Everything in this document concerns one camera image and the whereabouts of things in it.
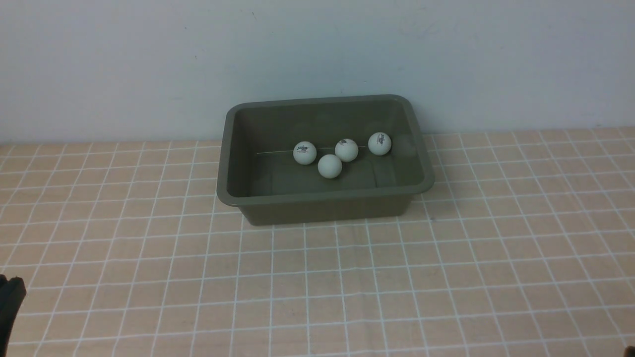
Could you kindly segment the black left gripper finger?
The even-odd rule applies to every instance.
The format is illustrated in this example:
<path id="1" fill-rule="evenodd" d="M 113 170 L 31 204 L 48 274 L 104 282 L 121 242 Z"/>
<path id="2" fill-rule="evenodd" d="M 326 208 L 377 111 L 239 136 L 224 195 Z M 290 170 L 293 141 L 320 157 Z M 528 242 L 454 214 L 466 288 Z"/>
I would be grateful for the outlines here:
<path id="1" fill-rule="evenodd" d="M 14 321 L 27 294 L 21 277 L 7 278 L 0 275 L 0 352 L 8 350 Z"/>

